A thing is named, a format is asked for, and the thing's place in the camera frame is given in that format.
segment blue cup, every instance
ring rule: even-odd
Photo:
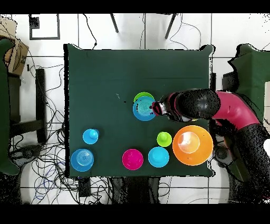
[[[85,172],[93,166],[94,155],[90,150],[81,148],[72,154],[70,161],[75,170]]]
[[[87,129],[83,135],[82,138],[85,143],[91,145],[97,142],[99,139],[99,131],[96,129]]]
[[[154,147],[148,153],[148,161],[154,167],[164,167],[169,162],[169,153],[163,147]]]
[[[143,122],[147,122],[152,120],[156,115],[153,112],[152,103],[155,100],[151,97],[143,96],[139,97],[134,103],[133,103],[133,114],[135,117]]]

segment green bowl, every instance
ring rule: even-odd
[[[155,100],[155,99],[154,99],[154,96],[152,96],[150,93],[148,93],[148,92],[140,92],[139,94],[137,94],[137,95],[135,96],[133,102],[135,102],[135,101],[136,101],[138,98],[140,98],[140,97],[151,97],[151,98],[153,98],[153,100]]]
[[[168,132],[160,132],[157,137],[157,142],[161,147],[167,147],[172,142],[171,135]]]

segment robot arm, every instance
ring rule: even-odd
[[[152,109],[157,116],[166,115],[178,122],[200,118],[229,121],[235,129],[234,142],[250,173],[250,181],[258,194],[266,194],[265,189],[270,187],[270,134],[240,96],[190,89],[162,97],[152,104]]]

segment orange plastic cup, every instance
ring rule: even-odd
[[[200,139],[194,132],[184,132],[178,138],[178,146],[184,153],[194,153],[200,146]]]
[[[185,165],[204,163],[213,151],[211,135],[202,127],[189,125],[180,129],[172,142],[173,153]]]

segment magenta cup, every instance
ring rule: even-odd
[[[124,152],[122,163],[128,170],[137,170],[143,164],[143,156],[139,150],[131,148]]]

